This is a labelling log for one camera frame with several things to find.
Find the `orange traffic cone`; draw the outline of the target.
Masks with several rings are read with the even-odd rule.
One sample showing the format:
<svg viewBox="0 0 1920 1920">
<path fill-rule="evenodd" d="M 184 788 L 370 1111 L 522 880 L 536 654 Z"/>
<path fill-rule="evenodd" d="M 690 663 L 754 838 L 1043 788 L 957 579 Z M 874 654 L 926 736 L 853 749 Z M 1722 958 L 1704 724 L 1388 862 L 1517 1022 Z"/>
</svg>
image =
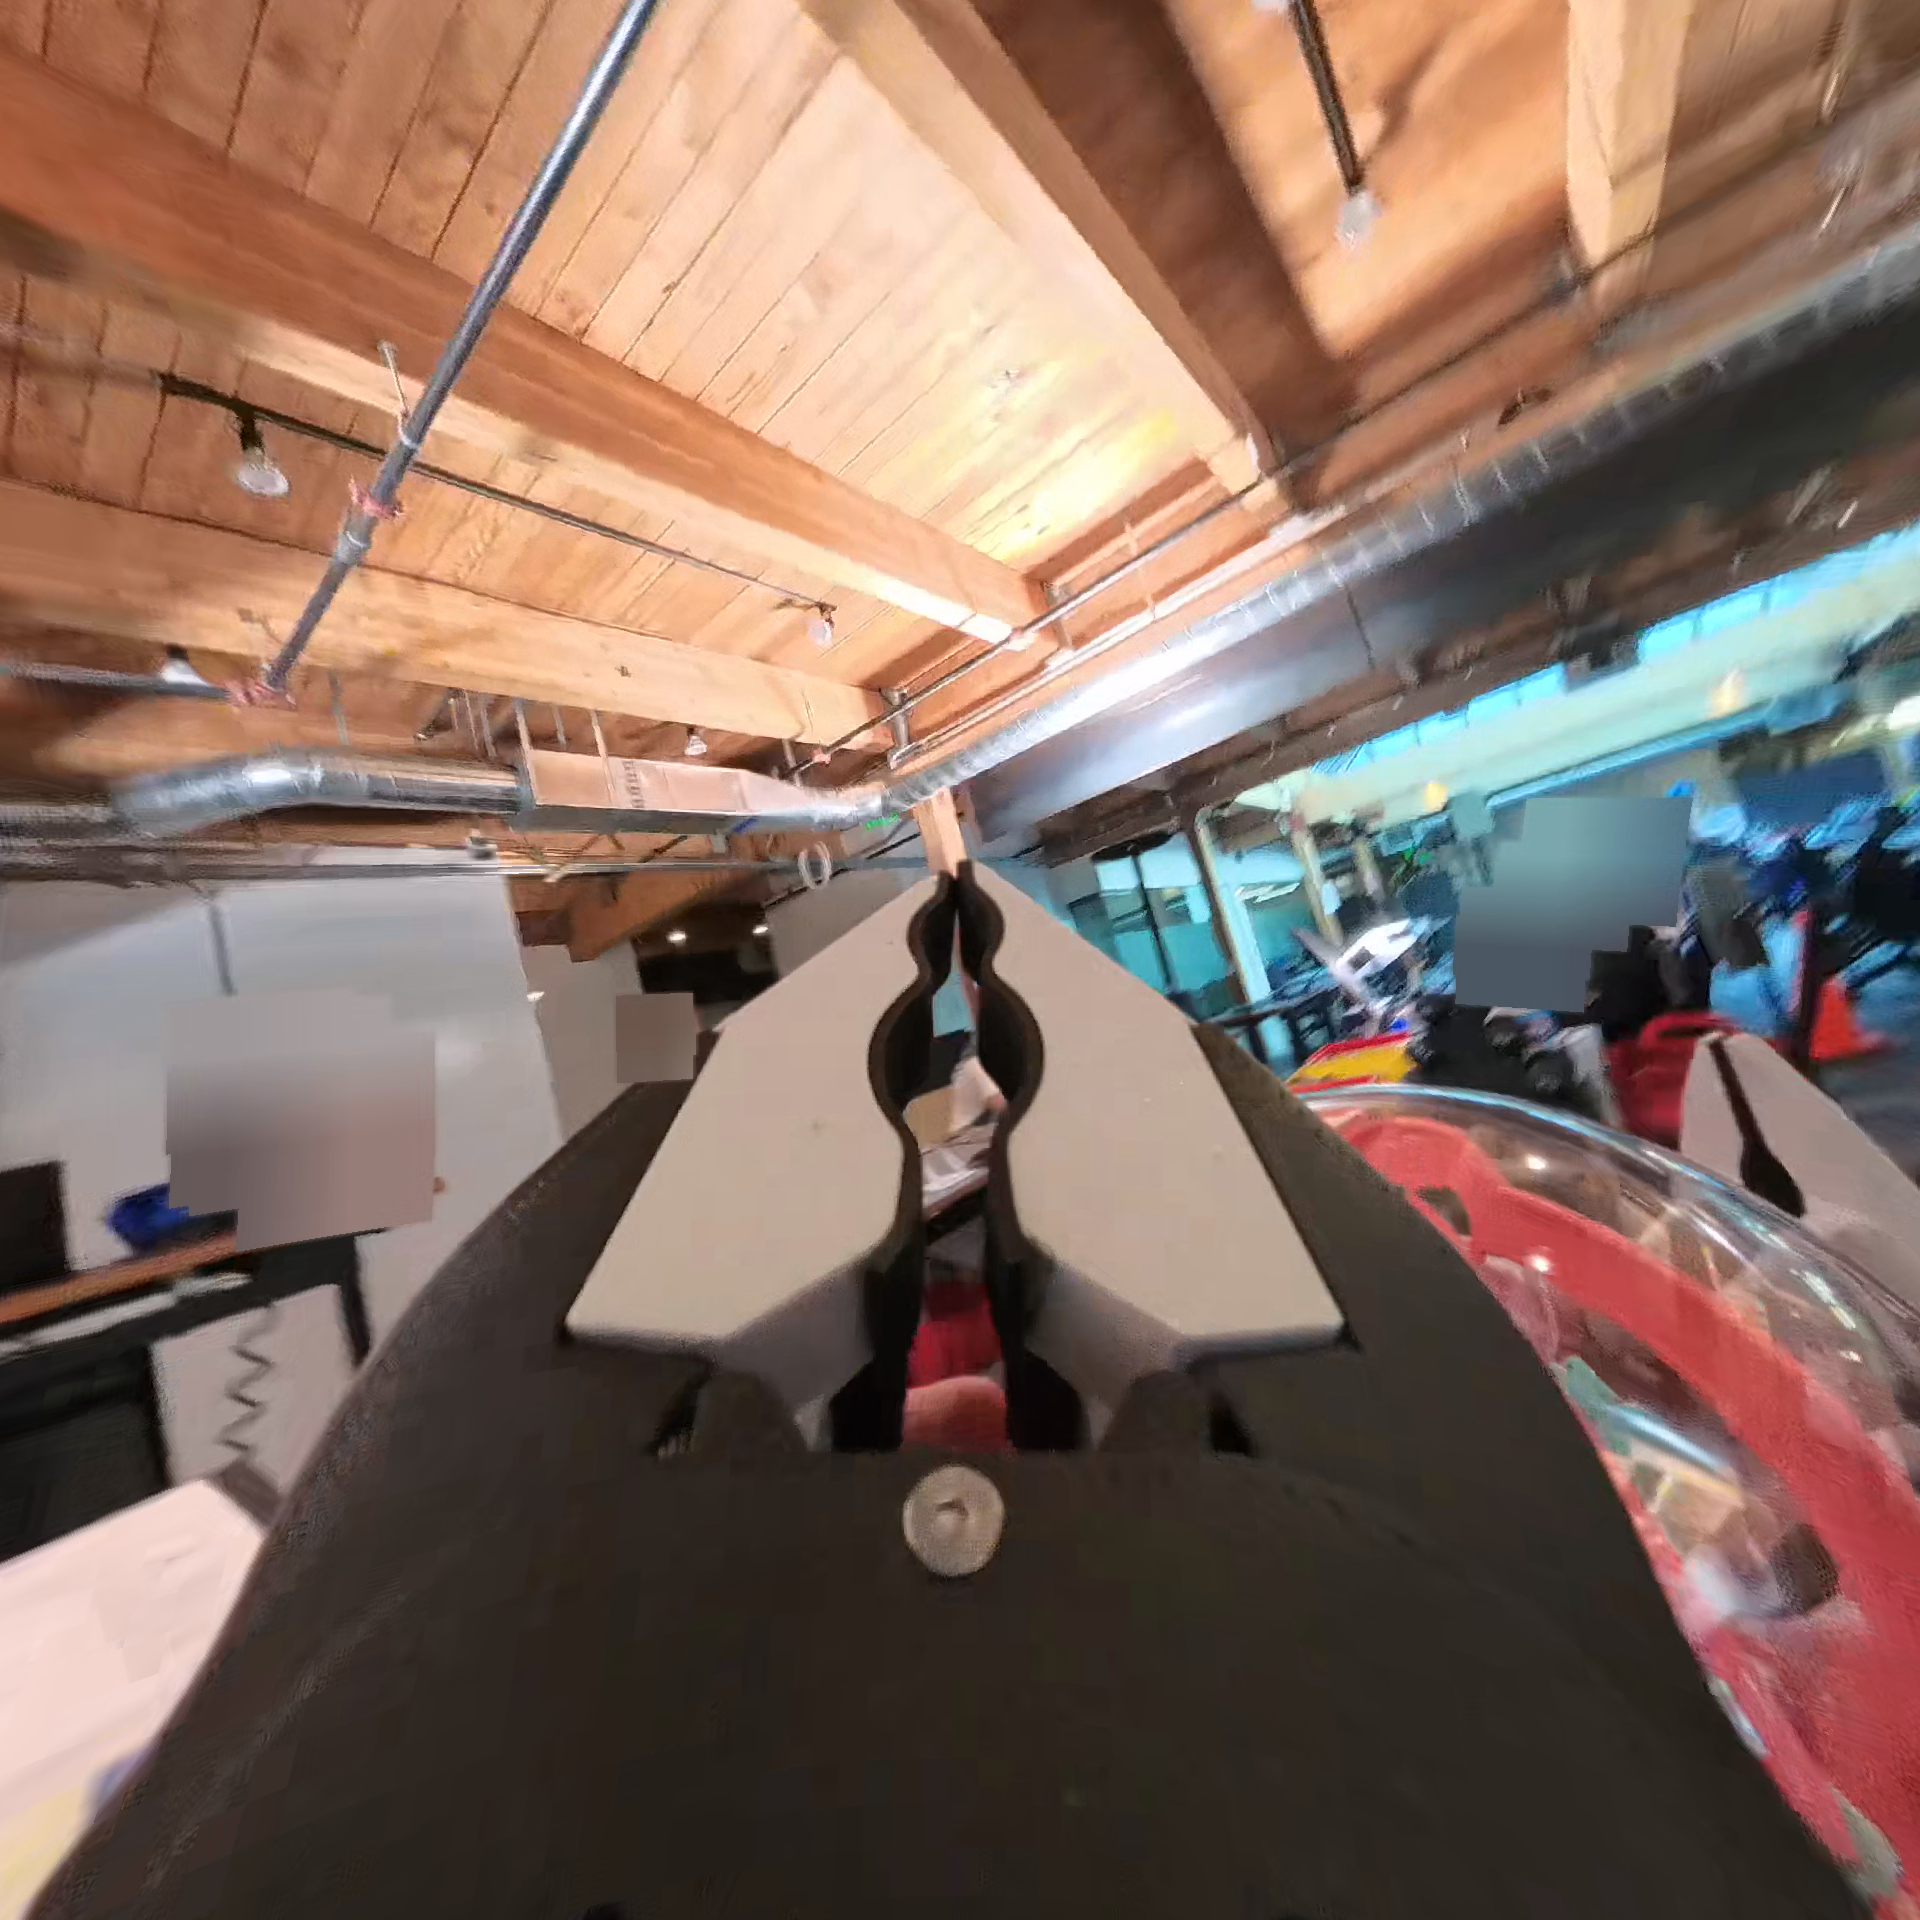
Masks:
<svg viewBox="0 0 1920 1920">
<path fill-rule="evenodd" d="M 1839 976 L 1821 976 L 1810 1000 L 1807 1067 L 1828 1069 L 1877 1061 L 1892 1039 L 1860 1022 Z"/>
</svg>

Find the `person's left hand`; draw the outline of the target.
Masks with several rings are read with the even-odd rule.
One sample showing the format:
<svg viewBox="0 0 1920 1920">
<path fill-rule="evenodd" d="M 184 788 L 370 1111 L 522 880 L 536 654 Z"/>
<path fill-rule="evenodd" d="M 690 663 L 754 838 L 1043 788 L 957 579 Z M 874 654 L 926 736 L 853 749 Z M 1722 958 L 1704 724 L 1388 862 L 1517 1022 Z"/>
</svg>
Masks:
<svg viewBox="0 0 1920 1920">
<path fill-rule="evenodd" d="M 1012 1448 L 1004 1387 L 992 1375 L 912 1382 L 903 1393 L 906 1452 L 1002 1455 Z"/>
</svg>

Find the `clear maze ball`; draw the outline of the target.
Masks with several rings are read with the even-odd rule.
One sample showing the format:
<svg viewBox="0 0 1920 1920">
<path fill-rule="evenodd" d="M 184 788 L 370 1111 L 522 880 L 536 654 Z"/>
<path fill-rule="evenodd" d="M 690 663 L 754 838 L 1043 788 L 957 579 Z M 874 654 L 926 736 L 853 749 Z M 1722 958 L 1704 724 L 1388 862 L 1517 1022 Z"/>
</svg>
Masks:
<svg viewBox="0 0 1920 1920">
<path fill-rule="evenodd" d="M 1478 1272 L 1572 1406 L 1710 1686 L 1872 1915 L 1918 1895 L 1916 1334 L 1807 1227 L 1506 1094 L 1303 1103 Z"/>
</svg>

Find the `wooden desk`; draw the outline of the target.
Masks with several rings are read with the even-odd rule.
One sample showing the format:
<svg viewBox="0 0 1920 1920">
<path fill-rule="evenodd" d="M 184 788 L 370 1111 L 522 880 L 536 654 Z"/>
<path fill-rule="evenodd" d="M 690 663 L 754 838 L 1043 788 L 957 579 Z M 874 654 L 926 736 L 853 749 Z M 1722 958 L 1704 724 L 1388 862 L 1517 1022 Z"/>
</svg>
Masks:
<svg viewBox="0 0 1920 1920">
<path fill-rule="evenodd" d="M 352 1238 L 231 1231 L 4 1296 L 4 1556 L 187 1481 L 272 1512 L 374 1328 Z"/>
</svg>

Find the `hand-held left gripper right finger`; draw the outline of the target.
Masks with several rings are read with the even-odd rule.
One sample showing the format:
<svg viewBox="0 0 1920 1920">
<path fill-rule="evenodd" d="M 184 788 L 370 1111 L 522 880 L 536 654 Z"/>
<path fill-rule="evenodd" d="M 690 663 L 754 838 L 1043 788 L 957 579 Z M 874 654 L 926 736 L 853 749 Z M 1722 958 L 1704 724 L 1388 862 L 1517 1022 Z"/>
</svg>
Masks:
<svg viewBox="0 0 1920 1920">
<path fill-rule="evenodd" d="M 1006 1102 L 986 1219 L 1012 1443 L 1084 1444 L 1150 1375 L 1336 1343 L 1194 1019 L 981 863 L 954 917 Z"/>
</svg>

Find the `black lighting track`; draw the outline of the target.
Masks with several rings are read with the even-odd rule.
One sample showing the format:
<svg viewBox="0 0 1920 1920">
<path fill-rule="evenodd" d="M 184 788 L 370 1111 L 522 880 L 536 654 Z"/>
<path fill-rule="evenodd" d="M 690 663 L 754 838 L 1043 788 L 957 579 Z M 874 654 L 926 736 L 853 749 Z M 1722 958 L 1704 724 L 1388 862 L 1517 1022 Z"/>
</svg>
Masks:
<svg viewBox="0 0 1920 1920">
<path fill-rule="evenodd" d="M 291 415 L 282 409 L 275 409 L 275 406 L 255 403 L 255 399 L 245 399 L 237 393 L 213 389 L 204 381 L 196 381 L 195 376 L 178 375 L 178 373 L 171 373 L 171 371 L 142 371 L 142 373 L 138 373 L 138 376 L 147 376 L 155 385 L 158 395 L 163 395 L 163 398 L 187 399 L 187 403 L 204 405 L 208 409 L 219 409 L 219 412 L 228 414 L 231 420 L 235 420 L 237 424 L 247 424 L 248 429 L 258 429 L 261 424 L 269 424 L 269 427 L 279 429 L 282 435 L 295 436 L 295 438 L 302 438 L 302 440 L 312 440 L 317 446 L 324 446 L 324 448 L 332 448 L 332 449 L 339 449 L 339 452 L 347 452 L 354 459 L 364 459 L 364 462 L 372 462 L 372 464 L 381 464 L 381 459 L 384 459 L 384 448 L 376 446 L 376 444 L 370 444 L 366 438 L 357 438 L 354 435 L 347 435 L 342 429 L 336 429 L 336 427 L 328 427 L 328 424 L 322 424 L 322 423 L 312 423 L 312 420 L 307 420 L 307 419 L 300 419 L 300 415 Z M 775 603 L 784 611 L 799 611 L 799 612 L 807 612 L 810 616 L 819 616 L 820 621 L 826 621 L 830 627 L 836 624 L 836 606 L 832 606 L 830 601 L 816 599 L 816 597 L 804 593 L 804 592 L 788 590 L 779 583 L 762 579 L 758 574 L 750 574 L 743 566 L 733 566 L 733 564 L 727 564 L 727 563 L 720 563 L 720 559 L 698 558 L 682 545 L 672 545 L 668 541 L 652 540 L 646 535 L 637 535 L 637 532 L 627 529 L 627 528 L 616 528 L 616 525 L 612 525 L 604 519 L 592 519 L 592 517 L 565 509 L 555 502 L 540 501 L 540 497 L 527 495 L 527 494 L 509 492 L 504 486 L 498 486 L 498 485 L 480 479 L 480 478 L 468 478 L 464 473 L 456 473 L 456 471 L 438 467 L 438 464 L 413 462 L 408 473 L 420 476 L 423 479 L 427 479 L 427 481 L 432 481 L 440 488 L 459 492 L 464 495 L 484 501 L 484 502 L 488 502 L 494 507 L 500 507 L 504 512 L 517 512 L 517 515 L 526 515 L 526 517 L 552 523 L 552 525 L 565 528 L 574 535 L 582 535 L 582 536 L 589 536 L 589 540 L 616 543 L 616 545 L 630 548 L 634 553 L 643 553 L 646 558 L 662 559 L 668 564 L 690 566 L 690 569 L 698 569 L 698 572 L 701 572 L 707 575 L 714 575 L 717 581 L 732 583 L 736 588 L 746 588 L 746 590 L 752 590 L 752 592 L 768 592 L 768 593 L 772 593 Z"/>
</svg>

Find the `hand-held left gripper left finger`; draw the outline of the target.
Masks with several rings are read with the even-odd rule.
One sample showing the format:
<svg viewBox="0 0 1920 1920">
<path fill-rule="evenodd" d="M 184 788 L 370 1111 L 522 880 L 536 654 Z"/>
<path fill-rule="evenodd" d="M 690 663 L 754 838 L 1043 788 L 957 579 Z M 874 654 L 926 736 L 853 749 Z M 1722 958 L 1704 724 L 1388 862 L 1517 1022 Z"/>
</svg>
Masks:
<svg viewBox="0 0 1920 1920">
<path fill-rule="evenodd" d="M 926 1252 L 906 1103 L 954 933 L 954 878 L 923 878 L 722 1022 L 571 1340 L 750 1375 L 832 1444 L 903 1439 Z"/>
</svg>

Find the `red storage bin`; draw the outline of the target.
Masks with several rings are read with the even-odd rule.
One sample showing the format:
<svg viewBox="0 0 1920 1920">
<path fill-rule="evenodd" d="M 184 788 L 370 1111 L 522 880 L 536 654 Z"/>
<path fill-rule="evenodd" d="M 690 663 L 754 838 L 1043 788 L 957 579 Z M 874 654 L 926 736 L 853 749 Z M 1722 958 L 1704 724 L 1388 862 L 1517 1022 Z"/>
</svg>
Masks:
<svg viewBox="0 0 1920 1920">
<path fill-rule="evenodd" d="M 1739 1027 L 1717 1012 L 1666 1012 L 1647 1019 L 1623 1054 L 1619 1097 L 1628 1128 L 1656 1145 L 1678 1148 L 1696 1049 L 1738 1033 Z"/>
</svg>

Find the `silver ventilation duct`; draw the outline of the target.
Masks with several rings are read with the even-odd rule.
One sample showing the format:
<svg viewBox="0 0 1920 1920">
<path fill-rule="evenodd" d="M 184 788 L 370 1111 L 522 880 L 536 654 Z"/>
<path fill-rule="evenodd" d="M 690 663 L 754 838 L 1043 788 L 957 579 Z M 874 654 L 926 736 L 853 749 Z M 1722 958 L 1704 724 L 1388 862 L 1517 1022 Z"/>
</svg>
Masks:
<svg viewBox="0 0 1920 1920">
<path fill-rule="evenodd" d="M 303 737 L 302 718 L 192 727 L 109 771 L 118 829 L 213 832 L 277 809 L 606 814 L 643 832 L 828 832 L 981 779 L 1058 736 L 1151 704 L 1189 676 L 1235 701 L 1272 679 L 1308 700 L 1438 644 L 1454 601 L 1515 603 L 1565 572 L 1611 564 L 1628 540 L 1680 512 L 1684 492 L 1732 495 L 1786 476 L 1792 448 L 1830 449 L 1896 376 L 1916 383 L 1916 227 L 1884 238 L 1756 318 L 1646 365 L 1619 391 L 1528 438 L 1430 471 L 1396 495 L 1268 528 L 1138 612 L 1058 644 L 947 731 L 894 747 L 890 772 L 799 787 L 772 774 L 678 774 L 612 757 L 610 797 L 589 757 L 581 799 L 540 799 L 540 774 L 478 757 Z"/>
</svg>

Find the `silver ceiling pipe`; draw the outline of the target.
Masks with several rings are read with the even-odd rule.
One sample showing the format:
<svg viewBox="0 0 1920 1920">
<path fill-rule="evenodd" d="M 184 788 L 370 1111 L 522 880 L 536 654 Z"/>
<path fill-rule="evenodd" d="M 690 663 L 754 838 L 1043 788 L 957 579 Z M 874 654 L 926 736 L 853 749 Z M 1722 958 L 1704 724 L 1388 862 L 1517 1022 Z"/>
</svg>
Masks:
<svg viewBox="0 0 1920 1920">
<path fill-rule="evenodd" d="M 295 668 L 349 575 L 364 566 L 376 529 L 400 512 L 400 488 L 418 467 L 429 431 L 440 409 L 459 385 L 475 348 L 484 341 L 494 312 L 500 309 L 535 239 L 547 227 L 559 193 L 575 171 L 584 148 L 604 121 L 619 83 L 623 83 L 643 37 L 646 33 L 658 3 L 628 3 L 616 13 L 599 55 L 589 64 L 581 88 L 567 110 L 547 156 L 532 181 L 526 185 L 511 217 L 502 227 L 487 267 L 464 304 L 456 326 L 451 332 L 420 393 L 407 405 L 395 424 L 390 446 L 374 469 L 370 486 L 352 494 L 352 504 L 333 540 L 326 564 L 312 592 L 307 597 L 285 641 L 268 661 L 251 684 L 251 694 L 275 701 L 291 688 Z"/>
</svg>

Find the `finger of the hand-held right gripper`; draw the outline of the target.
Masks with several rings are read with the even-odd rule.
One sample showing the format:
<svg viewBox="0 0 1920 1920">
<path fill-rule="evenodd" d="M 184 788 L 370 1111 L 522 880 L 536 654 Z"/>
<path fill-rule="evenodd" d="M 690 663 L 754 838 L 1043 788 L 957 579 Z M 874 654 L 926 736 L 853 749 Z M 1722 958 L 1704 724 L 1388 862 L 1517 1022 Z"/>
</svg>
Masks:
<svg viewBox="0 0 1920 1920">
<path fill-rule="evenodd" d="M 1760 1080 L 1750 1072 L 1762 1063 L 1778 1067 L 1783 1061 L 1774 1044 L 1739 1030 L 1714 1033 L 1694 1046 L 1680 1150 L 1764 1206 L 1804 1219 L 1805 1193 L 1762 1127 Z"/>
<path fill-rule="evenodd" d="M 1741 1181 L 1860 1265 L 1918 1297 L 1918 1189 L 1838 1102 L 1754 1038 L 1722 1039 L 1722 1094 Z"/>
</svg>

